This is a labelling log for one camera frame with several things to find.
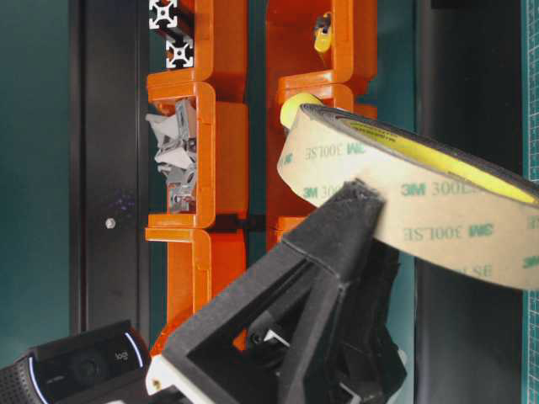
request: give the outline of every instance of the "silver metal part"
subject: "silver metal part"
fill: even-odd
[[[107,229],[112,230],[116,227],[116,221],[112,217],[110,217],[106,221],[104,221],[104,226]]]
[[[357,394],[355,394],[351,389],[349,389],[346,385],[343,383],[340,383],[340,388],[346,391],[348,394],[352,396],[350,401],[348,401],[348,404],[361,404],[361,397],[359,397]]]
[[[191,164],[187,170],[176,168],[167,178],[169,189],[168,210],[170,213],[186,212],[191,210],[195,202],[196,166]]]
[[[171,8],[178,7],[178,0],[170,0],[170,3],[163,5],[161,0],[150,0],[150,11],[155,11],[156,18],[150,19],[150,29],[159,29],[159,23],[166,22],[166,28],[178,26],[178,16],[172,16]]]
[[[146,121],[152,127],[157,139],[157,147],[165,147],[167,143],[179,138],[178,122],[175,116],[162,116],[156,114],[146,114]]]
[[[157,166],[157,171],[160,172],[165,177],[168,177],[168,175],[172,172],[173,166],[170,164],[159,164]]]
[[[185,143],[196,137],[196,109],[188,98],[183,98],[175,105],[176,120],[178,121],[179,138]]]
[[[196,149],[195,151],[189,151],[188,149],[187,155],[189,156],[192,162],[196,162]]]
[[[286,341],[281,335],[279,335],[277,332],[273,331],[272,329],[269,329],[266,333],[266,336],[264,337],[265,341],[269,341],[271,339],[275,338],[277,341],[285,345],[287,348],[290,347],[290,343]]]
[[[186,67],[193,67],[195,65],[195,58],[193,56],[187,57],[187,50],[193,51],[193,39],[187,36],[184,37],[183,43],[178,41],[172,42],[167,40],[167,51],[172,52],[172,59],[167,57],[166,65],[167,69],[183,69]]]
[[[181,139],[165,138],[163,145],[159,147],[159,151],[157,152],[157,154],[163,154],[164,152],[169,152],[171,150],[177,149],[178,147],[185,148],[184,141],[182,141]]]
[[[187,169],[193,160],[189,156],[187,150],[185,150],[185,144],[180,141],[175,147],[167,150],[160,150],[156,156],[155,161],[158,163],[171,164],[174,167]]]

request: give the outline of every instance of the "3m 300lse tape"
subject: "3m 300lse tape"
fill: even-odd
[[[462,151],[303,104],[278,171],[315,206],[358,178],[386,199],[375,237],[495,284],[539,289],[539,187]]]

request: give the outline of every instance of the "metal bracket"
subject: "metal bracket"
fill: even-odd
[[[195,65],[193,39],[184,37],[180,44],[179,40],[167,40],[167,52],[172,53],[172,59],[167,57],[167,69],[184,69]]]
[[[195,202],[196,167],[183,170],[173,167],[167,177],[168,209],[170,213],[188,212]]]
[[[178,101],[175,108],[179,138],[189,143],[189,140],[196,138],[196,110],[188,98]]]
[[[178,0],[170,0],[168,4],[163,4],[161,0],[150,0],[150,11],[155,11],[156,18],[150,19],[150,29],[160,29],[160,25],[166,22],[166,28],[178,26],[178,16],[172,16],[171,8],[178,7]]]

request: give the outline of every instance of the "dark green wall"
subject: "dark green wall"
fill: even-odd
[[[149,72],[165,70],[165,42],[155,32],[150,31]],[[149,112],[157,111],[150,107]],[[163,213],[167,209],[165,177],[157,172],[157,164],[153,160],[157,153],[155,135],[148,128],[150,136],[148,152],[150,154],[148,182],[150,188],[149,206],[152,213]],[[151,298],[150,298],[150,344],[153,345],[167,320],[167,245],[164,242],[150,243]]]
[[[2,2],[0,367],[69,332],[67,4]]]

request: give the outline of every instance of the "bolt head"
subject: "bolt head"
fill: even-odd
[[[153,388],[157,391],[161,390],[161,382],[159,380],[153,379],[152,380]]]
[[[104,222],[104,226],[109,230],[114,229],[116,227],[116,221],[110,217]]]

